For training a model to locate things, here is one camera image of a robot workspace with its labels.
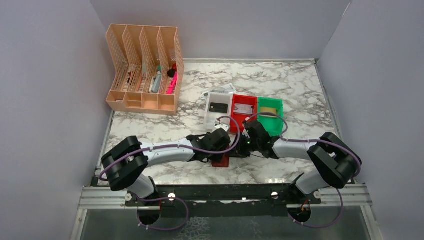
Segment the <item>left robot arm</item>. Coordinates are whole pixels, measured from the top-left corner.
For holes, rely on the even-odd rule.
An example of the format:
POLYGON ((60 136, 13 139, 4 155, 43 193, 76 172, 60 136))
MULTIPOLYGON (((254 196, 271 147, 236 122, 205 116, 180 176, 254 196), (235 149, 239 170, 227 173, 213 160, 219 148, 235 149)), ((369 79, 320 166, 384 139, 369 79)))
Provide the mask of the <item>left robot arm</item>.
POLYGON ((157 200, 157 191, 153 179, 143 175, 146 168, 173 162, 220 159, 230 142, 229 134, 222 128, 157 144, 143 144, 136 136, 129 136, 102 156, 103 171, 99 179, 107 181, 113 192, 128 190, 149 206, 157 200))

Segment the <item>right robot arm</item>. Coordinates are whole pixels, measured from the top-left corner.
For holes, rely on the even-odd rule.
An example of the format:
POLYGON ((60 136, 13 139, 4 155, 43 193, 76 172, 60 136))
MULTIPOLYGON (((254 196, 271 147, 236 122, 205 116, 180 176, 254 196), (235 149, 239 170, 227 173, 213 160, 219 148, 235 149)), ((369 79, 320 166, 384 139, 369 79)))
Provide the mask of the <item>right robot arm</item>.
POLYGON ((318 139, 288 139, 271 136, 257 120, 244 123, 240 139, 227 155, 247 158, 252 152, 259 152, 267 159, 293 158, 313 163, 313 170, 302 173, 290 184, 288 196, 296 204, 319 189, 344 188, 362 169, 358 155, 331 132, 318 139))

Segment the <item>red leather card holder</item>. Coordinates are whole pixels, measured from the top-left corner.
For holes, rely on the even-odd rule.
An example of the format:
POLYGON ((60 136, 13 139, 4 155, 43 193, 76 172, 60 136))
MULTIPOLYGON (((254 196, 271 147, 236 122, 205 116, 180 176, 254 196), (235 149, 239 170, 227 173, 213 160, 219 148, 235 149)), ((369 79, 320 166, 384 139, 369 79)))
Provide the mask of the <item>red leather card holder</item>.
POLYGON ((230 157, 226 153, 214 154, 210 160, 214 168, 228 168, 230 165, 230 157))

